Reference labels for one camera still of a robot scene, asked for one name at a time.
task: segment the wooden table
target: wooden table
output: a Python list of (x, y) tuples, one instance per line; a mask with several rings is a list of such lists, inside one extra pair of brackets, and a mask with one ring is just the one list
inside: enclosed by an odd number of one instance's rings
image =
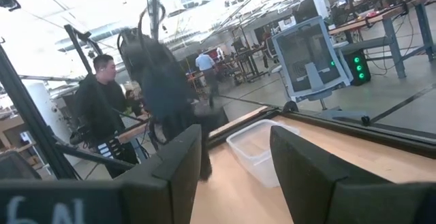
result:
[[(392, 182), (436, 181), (436, 160), (282, 116), (273, 120), (298, 128), (306, 140)], [(227, 144), (211, 150), (211, 161), (213, 174), (198, 185), (191, 223), (292, 223), (281, 189), (263, 187)]]
[[(385, 59), (385, 58), (387, 58), (387, 59), (392, 58), (393, 59), (394, 64), (395, 64), (396, 74), (399, 78), (406, 77), (405, 67), (404, 67), (404, 63), (403, 63), (404, 60), (406, 60), (410, 57), (413, 57), (413, 56), (421, 53), (422, 51), (425, 51), (427, 54), (427, 57), (429, 58), (429, 61), (432, 61), (434, 59), (433, 53), (436, 51), (436, 47), (433, 43), (433, 37), (431, 35), (429, 20), (427, 18), (426, 9), (424, 6), (425, 2), (427, 2), (427, 0), (412, 0), (412, 1), (407, 3), (407, 6), (409, 9), (413, 8), (413, 7), (415, 7), (415, 9), (416, 9), (416, 15), (418, 18), (418, 23), (420, 25), (420, 32), (421, 32), (422, 40), (424, 42), (423, 46), (412, 50), (411, 52), (409, 52), (405, 56), (401, 55), (398, 40), (396, 38), (396, 29), (394, 28), (394, 25), (392, 23), (392, 18), (401, 14), (404, 11), (404, 9), (403, 9), (403, 7), (396, 7), (392, 10), (384, 12), (383, 14), (380, 14), (379, 16), (372, 17), (372, 18), (368, 19), (368, 22), (370, 24), (373, 24), (373, 23), (376, 23), (379, 21), (383, 22), (384, 31), (385, 31), (385, 35), (386, 35), (385, 37), (363, 41), (363, 42), (360, 42), (358, 46), (354, 46), (354, 47), (356, 47), (356, 50), (362, 50), (362, 48), (368, 49), (368, 48), (376, 48), (376, 47), (381, 47), (381, 46), (389, 46), (390, 52), (392, 53), (392, 56), (383, 57), (383, 59)], [(347, 41), (349, 43), (352, 43), (352, 37), (349, 34), (349, 31), (354, 30), (354, 29), (359, 29), (360, 27), (364, 27), (364, 26), (366, 26), (365, 20), (353, 21), (353, 22), (347, 23), (345, 25), (339, 26), (336, 29), (330, 30), (329, 34), (332, 35), (332, 34), (345, 32), (345, 35), (347, 36)]]

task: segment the dark hair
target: dark hair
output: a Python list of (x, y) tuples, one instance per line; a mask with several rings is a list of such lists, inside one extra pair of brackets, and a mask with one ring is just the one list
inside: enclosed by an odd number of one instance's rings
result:
[(94, 58), (93, 64), (95, 71), (105, 68), (109, 61), (113, 61), (114, 58), (109, 54), (101, 54)]
[(132, 93), (133, 93), (133, 90), (126, 90), (125, 97), (129, 98), (130, 94), (132, 94)]

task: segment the black jacket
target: black jacket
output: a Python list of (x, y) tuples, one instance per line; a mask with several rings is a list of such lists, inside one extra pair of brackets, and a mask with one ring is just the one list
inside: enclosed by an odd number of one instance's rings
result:
[[(98, 97), (97, 90), (92, 81), (92, 76), (88, 75), (80, 82), (79, 89), (74, 95), (75, 117), (82, 123), (86, 123), (96, 140), (103, 140), (114, 134), (116, 126), (110, 118), (109, 111), (102, 104), (101, 97)], [(124, 112), (127, 109), (127, 100), (123, 90), (115, 81), (107, 85), (98, 83), (111, 108)], [(111, 111), (116, 118), (116, 122), (123, 127), (123, 122), (118, 113)]]

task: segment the plastic bin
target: plastic bin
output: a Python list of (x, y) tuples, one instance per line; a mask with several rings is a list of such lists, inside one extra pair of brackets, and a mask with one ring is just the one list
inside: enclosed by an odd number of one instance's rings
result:
[(265, 187), (280, 185), (270, 150), (270, 131), (273, 125), (282, 126), (297, 135), (300, 133), (296, 128), (264, 119), (241, 129), (226, 140), (241, 165)]

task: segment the cable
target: cable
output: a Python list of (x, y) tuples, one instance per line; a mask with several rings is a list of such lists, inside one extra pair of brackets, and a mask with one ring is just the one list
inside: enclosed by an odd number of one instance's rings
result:
[[(411, 20), (410, 20), (410, 14), (407, 14), (407, 17), (408, 17), (408, 19), (409, 19), (409, 24), (410, 24), (410, 27), (411, 27), (411, 39), (410, 39), (409, 47), (407, 48), (407, 51), (406, 51), (405, 55), (409, 52), (409, 50), (410, 50), (410, 48), (411, 48), (411, 45), (412, 45), (412, 43), (413, 43), (413, 40), (414, 40), (414, 26), (413, 26), (412, 23), (411, 23)], [(403, 21), (401, 22), (400, 27), (395, 31), (395, 35), (399, 32), (400, 28), (403, 26), (404, 21), (405, 21), (405, 15), (403, 16)], [(384, 73), (383, 73), (383, 74), (371, 74), (371, 75), (378, 75), (378, 76), (385, 76), (385, 75), (388, 73), (388, 70), (394, 68), (394, 67), (396, 66), (396, 64), (398, 63), (398, 62), (397, 62), (397, 63), (394, 63), (394, 65), (391, 66), (391, 67), (386, 67), (386, 59), (385, 59), (385, 52), (384, 52), (384, 43), (383, 43), (383, 63), (384, 63), (384, 68), (381, 68), (381, 67), (379, 67), (377, 64), (375, 64), (375, 61), (372, 61), (372, 62), (373, 62), (373, 64), (374, 64), (378, 69), (384, 70)]]

